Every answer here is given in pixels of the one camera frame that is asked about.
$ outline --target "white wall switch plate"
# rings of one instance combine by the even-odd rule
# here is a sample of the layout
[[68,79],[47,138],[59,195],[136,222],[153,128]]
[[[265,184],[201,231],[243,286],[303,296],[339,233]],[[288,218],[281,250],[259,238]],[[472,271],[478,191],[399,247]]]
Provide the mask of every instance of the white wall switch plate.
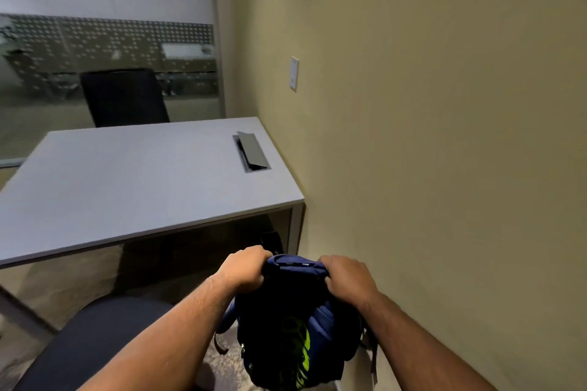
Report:
[[299,59],[292,56],[292,63],[290,64],[290,88],[297,89],[297,69],[299,68]]

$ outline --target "white table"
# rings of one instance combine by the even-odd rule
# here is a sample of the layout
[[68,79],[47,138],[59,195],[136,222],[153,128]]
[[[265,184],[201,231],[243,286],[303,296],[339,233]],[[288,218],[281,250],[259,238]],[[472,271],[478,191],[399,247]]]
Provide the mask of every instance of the white table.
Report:
[[[246,172],[237,132],[255,134],[270,169]],[[257,118],[50,132],[0,192],[0,269],[282,209],[295,254],[304,196]],[[0,292],[1,313],[51,336]]]

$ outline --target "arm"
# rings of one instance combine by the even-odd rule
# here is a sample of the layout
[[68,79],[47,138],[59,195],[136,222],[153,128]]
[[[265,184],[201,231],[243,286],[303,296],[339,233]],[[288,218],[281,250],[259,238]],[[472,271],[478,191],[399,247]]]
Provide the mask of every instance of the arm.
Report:
[[385,352],[403,391],[495,391],[487,380],[378,291],[364,263],[320,259],[328,290],[357,308]]
[[182,391],[195,380],[231,299],[263,283],[261,246],[228,256],[217,273],[137,335],[79,391]]

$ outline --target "grey flap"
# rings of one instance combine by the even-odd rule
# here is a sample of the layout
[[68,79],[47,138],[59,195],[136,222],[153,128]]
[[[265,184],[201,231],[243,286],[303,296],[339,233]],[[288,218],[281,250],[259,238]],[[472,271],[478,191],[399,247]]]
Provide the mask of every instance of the grey flap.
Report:
[[260,167],[269,167],[267,158],[265,158],[255,134],[237,132],[237,135],[241,141],[242,150],[245,152],[248,163]]

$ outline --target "metal table leg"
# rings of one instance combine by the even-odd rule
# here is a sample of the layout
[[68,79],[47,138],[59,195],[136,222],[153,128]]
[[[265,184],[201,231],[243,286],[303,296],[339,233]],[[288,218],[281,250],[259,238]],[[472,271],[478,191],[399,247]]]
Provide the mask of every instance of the metal table leg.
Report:
[[297,255],[297,247],[299,246],[299,238],[302,233],[302,221],[304,219],[305,204],[296,204],[292,206],[290,214],[290,231],[288,233],[288,248],[287,253]]
[[58,332],[2,286],[0,286],[0,313],[44,343],[49,343]]

